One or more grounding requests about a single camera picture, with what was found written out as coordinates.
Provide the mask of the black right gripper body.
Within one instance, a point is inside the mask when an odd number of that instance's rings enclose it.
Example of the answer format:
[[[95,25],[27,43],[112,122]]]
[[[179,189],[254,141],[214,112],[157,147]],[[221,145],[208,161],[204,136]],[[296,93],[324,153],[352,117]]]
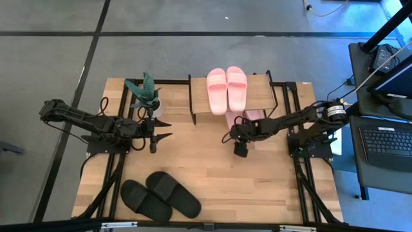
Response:
[[[236,117],[230,129],[230,138],[235,140],[234,154],[246,158],[248,156],[247,144],[259,139],[259,120],[249,120]]]

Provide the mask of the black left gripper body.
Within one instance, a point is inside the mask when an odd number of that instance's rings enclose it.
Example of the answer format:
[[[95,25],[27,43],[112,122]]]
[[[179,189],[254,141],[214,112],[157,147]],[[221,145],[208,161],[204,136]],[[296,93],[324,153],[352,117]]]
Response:
[[[140,124],[138,124],[138,130],[136,133],[136,137],[138,139],[146,139],[149,140],[149,150],[150,153],[156,153],[157,151],[157,138],[154,134],[155,132],[155,118],[153,118],[153,109],[148,108],[146,109],[146,116],[142,117],[140,120]]]

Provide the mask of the pink rubber slide sandal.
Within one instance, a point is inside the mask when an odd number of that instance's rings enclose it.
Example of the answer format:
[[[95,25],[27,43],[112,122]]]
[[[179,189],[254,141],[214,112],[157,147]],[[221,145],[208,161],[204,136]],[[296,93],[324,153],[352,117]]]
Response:
[[[247,76],[237,66],[231,66],[226,71],[229,108],[233,112],[241,112],[247,101]]]
[[[245,111],[245,115],[247,119],[251,121],[265,118],[265,114],[263,110],[247,110]]]
[[[222,68],[211,70],[206,77],[209,107],[213,115],[224,115],[227,111],[227,80]]]
[[[243,111],[241,112],[227,111],[225,114],[225,118],[226,118],[226,122],[227,122],[227,126],[229,130],[231,129],[233,125],[241,124],[243,116],[244,116]]]

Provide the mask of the wooden shelf black metal frame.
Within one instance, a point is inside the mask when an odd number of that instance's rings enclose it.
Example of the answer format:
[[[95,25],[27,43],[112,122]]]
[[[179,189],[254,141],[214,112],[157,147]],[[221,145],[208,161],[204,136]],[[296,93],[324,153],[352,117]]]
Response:
[[[209,98],[206,89],[206,78],[195,77],[188,75],[189,82],[189,111],[193,124],[196,125],[196,115],[202,113],[210,113]],[[248,89],[246,110],[270,110],[265,117],[271,116],[274,110],[278,107],[276,91],[274,89],[274,81],[270,70],[265,74],[256,74],[247,76]]]

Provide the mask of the black rubber slide sandal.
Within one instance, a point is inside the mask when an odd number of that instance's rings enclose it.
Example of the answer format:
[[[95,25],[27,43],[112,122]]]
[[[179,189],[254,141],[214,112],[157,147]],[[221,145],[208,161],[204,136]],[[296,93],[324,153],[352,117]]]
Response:
[[[120,196],[132,212],[156,222],[168,222],[173,214],[170,206],[135,180],[126,180],[121,185]]]
[[[200,214],[200,201],[170,174],[156,171],[146,178],[145,184],[160,200],[185,217],[196,218]]]

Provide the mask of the green plant in white pot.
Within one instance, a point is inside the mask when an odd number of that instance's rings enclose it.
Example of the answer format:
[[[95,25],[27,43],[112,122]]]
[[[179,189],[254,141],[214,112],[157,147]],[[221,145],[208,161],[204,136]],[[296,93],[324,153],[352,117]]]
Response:
[[[159,88],[155,88],[154,76],[144,72],[143,86],[139,87],[137,84],[133,84],[131,81],[124,81],[124,84],[128,90],[130,90],[133,96],[138,101],[131,105],[132,108],[144,108],[146,110],[153,110],[153,118],[159,118],[163,112],[164,107],[159,99]]]

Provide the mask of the black side table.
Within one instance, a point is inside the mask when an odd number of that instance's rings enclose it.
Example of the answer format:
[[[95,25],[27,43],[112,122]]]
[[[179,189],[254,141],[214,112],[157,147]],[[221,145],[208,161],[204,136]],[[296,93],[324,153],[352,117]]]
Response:
[[[348,45],[350,53],[350,61],[352,72],[354,75],[355,86],[360,86],[367,77],[370,76],[368,71],[368,66],[373,58],[372,53],[364,53],[360,46],[363,43],[351,43]],[[374,117],[384,117],[392,119],[401,119],[394,114],[392,114],[384,105],[381,105],[370,92],[368,92],[367,84],[371,84],[377,81],[380,77],[378,75],[373,75],[368,81],[355,93],[357,97],[357,102],[353,106],[349,107],[352,115],[366,115]],[[412,100],[411,99],[399,99],[391,104],[394,109],[406,114],[412,115]]]

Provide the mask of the black keyboard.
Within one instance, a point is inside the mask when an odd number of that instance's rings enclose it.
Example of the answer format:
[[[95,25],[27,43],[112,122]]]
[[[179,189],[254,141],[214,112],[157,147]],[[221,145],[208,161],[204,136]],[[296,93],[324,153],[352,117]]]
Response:
[[[369,165],[412,173],[412,128],[379,124],[361,126],[358,133]]]

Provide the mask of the dark grey floor object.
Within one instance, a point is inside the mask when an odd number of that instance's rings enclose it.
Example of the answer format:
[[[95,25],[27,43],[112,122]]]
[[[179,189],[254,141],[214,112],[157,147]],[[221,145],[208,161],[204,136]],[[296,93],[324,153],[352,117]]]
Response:
[[[7,142],[0,141],[0,154],[2,154],[2,152],[6,152],[6,151],[16,153],[16,154],[23,154],[24,153],[24,148],[20,148],[18,146],[14,146],[14,145],[9,144]]]

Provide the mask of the dark grey laptop desk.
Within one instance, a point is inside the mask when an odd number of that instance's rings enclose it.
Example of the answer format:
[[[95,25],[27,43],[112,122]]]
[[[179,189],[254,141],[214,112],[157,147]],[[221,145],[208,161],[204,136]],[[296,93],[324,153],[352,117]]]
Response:
[[[356,116],[349,117],[349,124],[359,184],[364,188],[383,189],[412,195],[412,173],[392,171],[390,169],[369,165],[364,158],[360,135],[358,133],[358,129],[361,126],[383,124],[385,126],[405,126],[412,128],[412,124]]]

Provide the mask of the black power adapter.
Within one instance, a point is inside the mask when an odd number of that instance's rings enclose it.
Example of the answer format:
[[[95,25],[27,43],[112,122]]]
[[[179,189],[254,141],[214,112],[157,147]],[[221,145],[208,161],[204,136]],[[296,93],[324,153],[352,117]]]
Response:
[[[370,70],[378,70],[378,73],[388,73],[397,63],[397,58],[391,59],[391,56],[398,51],[397,48],[390,44],[383,44],[378,46],[375,50],[375,55],[372,59]]]

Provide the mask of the dark blue monitor screen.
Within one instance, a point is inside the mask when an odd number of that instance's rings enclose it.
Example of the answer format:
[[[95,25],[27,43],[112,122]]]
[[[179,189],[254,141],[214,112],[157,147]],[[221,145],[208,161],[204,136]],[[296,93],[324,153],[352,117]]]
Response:
[[[412,99],[412,63],[397,69],[373,90],[389,97]]]

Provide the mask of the black diagonal pole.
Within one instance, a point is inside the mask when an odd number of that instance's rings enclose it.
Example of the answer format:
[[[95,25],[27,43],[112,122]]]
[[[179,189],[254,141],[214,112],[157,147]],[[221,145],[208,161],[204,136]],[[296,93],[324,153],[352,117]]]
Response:
[[[360,49],[367,53],[372,51],[385,39],[397,26],[412,14],[412,0],[409,0],[393,17],[391,17]]]

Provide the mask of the black aluminium rig frame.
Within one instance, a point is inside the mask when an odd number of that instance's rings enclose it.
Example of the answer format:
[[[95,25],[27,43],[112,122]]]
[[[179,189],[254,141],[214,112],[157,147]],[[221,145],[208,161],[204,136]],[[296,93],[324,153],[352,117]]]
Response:
[[[169,85],[183,85],[185,86],[184,88],[180,88],[179,90],[183,91],[183,93],[187,92],[188,97],[186,98],[188,100],[188,105],[189,105],[189,82],[188,80],[169,80],[169,79],[160,79],[160,80],[155,80],[155,84],[160,85],[163,90],[166,90],[166,87],[170,87]],[[290,104],[289,104],[289,94],[287,93],[287,87],[289,84],[295,85],[294,82],[274,82],[274,89],[282,87],[283,90],[283,95],[284,95],[284,100],[285,100],[285,110],[286,114],[291,114],[290,113]],[[196,125],[193,124],[193,122],[188,122],[182,126],[185,126],[186,128],[191,129],[191,128],[200,128],[201,124],[200,122],[197,122]],[[306,226],[306,227],[316,227],[317,232],[394,232],[391,230],[385,230],[385,229],[374,229],[374,228],[367,228],[367,227],[356,227],[356,226],[350,226],[347,223],[340,222],[337,218],[334,217],[331,211],[326,208],[324,203],[322,202],[321,198],[318,196],[317,193],[315,193],[314,189],[314,183],[315,180],[312,178],[312,174],[310,174],[310,180],[307,179],[307,177],[303,174],[302,167],[299,166],[301,163],[300,161],[297,161],[297,157],[290,157],[287,158],[286,160],[282,160],[283,163],[285,164],[290,164],[290,166],[294,167],[294,172],[295,174],[295,182],[297,182],[298,186],[298,195],[299,195],[299,200],[298,203],[302,204],[301,206],[301,212],[299,214],[302,214],[302,224],[291,224],[291,223],[286,223],[286,221],[282,223],[257,223],[259,220],[258,218],[255,218],[256,220],[253,220],[253,222],[256,223],[242,223],[242,221],[229,221],[227,220],[230,217],[225,217],[224,220],[221,219],[222,222],[220,221],[215,221],[213,222],[212,217],[206,217],[208,215],[198,215],[193,220],[190,221],[178,221],[182,219],[180,215],[175,215],[176,217],[171,218],[170,221],[168,222],[155,222],[152,220],[137,220],[141,219],[142,217],[138,218],[138,215],[134,216],[134,219],[131,218],[118,218],[117,220],[115,218],[115,213],[118,212],[120,216],[121,210],[123,208],[115,209],[115,207],[111,206],[112,204],[115,205],[117,202],[114,199],[115,193],[120,193],[120,187],[119,184],[114,184],[113,187],[113,194],[112,194],[112,202],[110,203],[109,207],[109,213],[108,217],[97,217],[97,218],[92,218],[91,216],[81,216],[81,217],[74,217],[70,220],[58,220],[58,221],[50,221],[50,222],[33,222],[33,223],[26,223],[26,224],[11,224],[11,225],[2,225],[0,226],[0,232],[83,232],[83,231],[89,231],[89,230],[98,230],[101,229],[101,224],[104,222],[138,222],[137,227],[166,227],[166,228],[176,228],[176,227],[181,227],[181,228],[186,228],[186,229],[200,229],[204,231],[214,231],[216,229],[262,229],[262,230],[272,230],[272,231],[278,231],[279,232],[279,226],[280,225],[293,225],[293,226]],[[207,206],[207,204],[214,204],[216,205],[217,203],[222,203],[224,205],[228,206],[241,206],[241,203],[247,203],[245,201],[241,201],[242,199],[239,199],[237,202],[235,199],[232,201],[228,201],[231,199],[228,198],[221,198],[221,196],[224,197],[223,192],[219,192],[219,197],[220,198],[211,198],[210,195],[213,191],[215,191],[215,187],[211,185],[204,186],[204,188],[192,188],[188,189],[191,193],[195,194],[195,197],[199,199],[199,201],[203,206]],[[309,221],[309,216],[308,216],[308,209],[306,205],[306,199],[305,199],[305,191],[309,193],[309,195],[312,198],[312,205],[314,206],[314,217],[318,219],[319,211],[323,214],[324,219],[327,221],[327,223],[322,223],[322,222],[310,222]],[[248,219],[254,219],[252,217],[253,215],[248,215]]]

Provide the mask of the silver metal bracket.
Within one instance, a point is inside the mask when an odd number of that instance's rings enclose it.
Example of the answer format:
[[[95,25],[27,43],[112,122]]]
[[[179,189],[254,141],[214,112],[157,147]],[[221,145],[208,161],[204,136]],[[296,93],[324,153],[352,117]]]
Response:
[[[104,222],[101,224],[101,229],[117,229],[125,227],[137,227],[138,222]]]
[[[279,232],[317,232],[316,227],[280,225]]]

